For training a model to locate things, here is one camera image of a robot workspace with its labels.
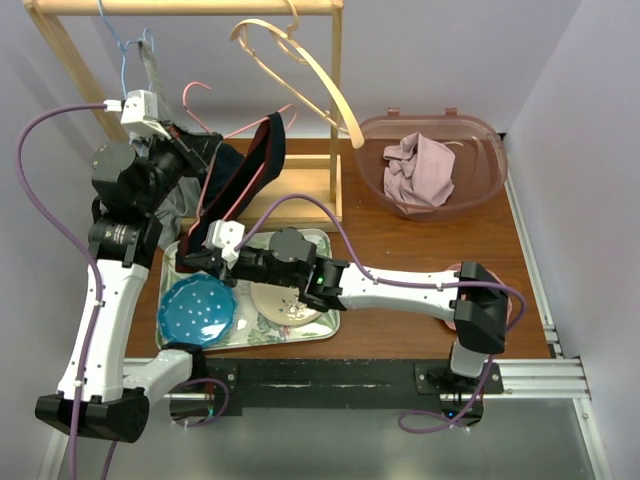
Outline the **navy maroon tank top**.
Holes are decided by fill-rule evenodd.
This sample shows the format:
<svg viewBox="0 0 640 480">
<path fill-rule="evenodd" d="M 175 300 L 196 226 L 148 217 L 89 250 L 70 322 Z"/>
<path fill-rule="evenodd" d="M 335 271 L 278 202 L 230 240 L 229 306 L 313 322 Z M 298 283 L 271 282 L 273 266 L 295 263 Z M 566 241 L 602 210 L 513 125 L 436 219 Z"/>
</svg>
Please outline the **navy maroon tank top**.
<svg viewBox="0 0 640 480">
<path fill-rule="evenodd" d="M 184 258 L 202 250 L 209 225 L 217 220 L 234 220 L 242 214 L 256 194 L 280 175 L 285 155 L 285 127 L 278 112 L 259 124 L 245 154 L 226 142 L 220 143 L 213 172 L 203 178 L 200 218 L 178 244 L 175 256 L 178 272 L 196 271 Z"/>
</svg>

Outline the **cream plastic hanger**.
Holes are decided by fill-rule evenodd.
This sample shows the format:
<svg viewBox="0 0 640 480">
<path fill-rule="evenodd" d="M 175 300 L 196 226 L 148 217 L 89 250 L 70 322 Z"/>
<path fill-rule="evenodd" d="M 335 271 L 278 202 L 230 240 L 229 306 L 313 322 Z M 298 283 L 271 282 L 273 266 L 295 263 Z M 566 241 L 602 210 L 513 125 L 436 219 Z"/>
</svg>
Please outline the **cream plastic hanger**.
<svg viewBox="0 0 640 480">
<path fill-rule="evenodd" d="M 304 14 L 303 6 L 305 5 L 305 2 L 285 1 L 285 5 L 292 17 L 292 23 L 287 26 L 285 31 L 265 20 L 249 18 L 240 21 L 234 26 L 230 34 L 230 40 L 236 41 L 242 50 L 254 60 L 262 71 L 269 75 L 280 86 L 288 90 L 309 110 L 322 118 L 333 130 L 337 133 L 345 133 L 349 137 L 351 146 L 354 149 L 361 148 L 364 145 L 365 139 L 360 128 L 360 124 L 349 103 L 336 84 L 336 81 L 333 80 L 317 60 L 294 39 L 294 32 L 299 27 L 300 15 Z M 333 107 L 331 111 L 321 110 L 259 58 L 249 42 L 250 26 L 260 27 L 267 31 L 286 55 L 298 64 L 308 67 L 313 72 L 331 98 Z"/>
</svg>

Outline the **pink tank top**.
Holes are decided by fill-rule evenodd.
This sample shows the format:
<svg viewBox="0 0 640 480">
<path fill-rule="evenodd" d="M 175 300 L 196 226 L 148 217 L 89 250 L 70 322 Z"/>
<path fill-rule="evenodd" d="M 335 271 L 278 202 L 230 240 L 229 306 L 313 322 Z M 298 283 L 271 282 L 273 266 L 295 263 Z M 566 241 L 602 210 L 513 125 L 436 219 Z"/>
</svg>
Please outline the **pink tank top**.
<svg viewBox="0 0 640 480">
<path fill-rule="evenodd" d="M 398 144 L 386 146 L 384 194 L 395 201 L 439 207 L 454 191 L 454 152 L 445 144 L 416 132 Z"/>
</svg>

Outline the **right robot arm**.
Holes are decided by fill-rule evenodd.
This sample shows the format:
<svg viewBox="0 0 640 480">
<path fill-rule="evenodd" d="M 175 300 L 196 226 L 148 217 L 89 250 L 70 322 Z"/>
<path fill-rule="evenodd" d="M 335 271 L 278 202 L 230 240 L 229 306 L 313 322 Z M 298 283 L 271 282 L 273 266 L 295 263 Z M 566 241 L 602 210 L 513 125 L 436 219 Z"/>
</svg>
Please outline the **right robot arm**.
<svg viewBox="0 0 640 480">
<path fill-rule="evenodd" d="M 181 253 L 178 262 L 228 286 L 244 280 L 294 288 L 299 302 L 318 312 L 382 308 L 453 323 L 457 338 L 445 379 L 456 392 L 469 392 L 480 382 L 485 362 L 505 350 L 506 287 L 477 263 L 424 274 L 376 270 L 320 255 L 294 228 L 277 230 L 260 249 L 241 244 L 239 224 L 219 226 L 221 233 L 210 233 L 203 246 Z"/>
</svg>

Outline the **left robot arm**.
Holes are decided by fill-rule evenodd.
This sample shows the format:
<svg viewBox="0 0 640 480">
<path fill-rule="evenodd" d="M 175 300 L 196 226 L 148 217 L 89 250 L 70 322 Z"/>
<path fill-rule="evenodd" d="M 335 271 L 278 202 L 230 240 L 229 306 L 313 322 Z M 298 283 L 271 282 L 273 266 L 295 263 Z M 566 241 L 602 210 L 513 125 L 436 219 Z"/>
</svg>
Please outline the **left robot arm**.
<svg viewBox="0 0 640 480">
<path fill-rule="evenodd" d="M 151 138 L 146 154 L 112 142 L 92 157 L 94 223 L 88 234 L 89 284 L 68 366 L 36 417 L 69 435 L 133 443 L 150 408 L 173 388 L 200 390 L 207 380 L 201 347 L 163 346 L 141 373 L 125 376 L 133 314 L 148 278 L 162 225 L 156 210 L 184 177 L 206 174 L 222 138 L 172 127 Z"/>
</svg>

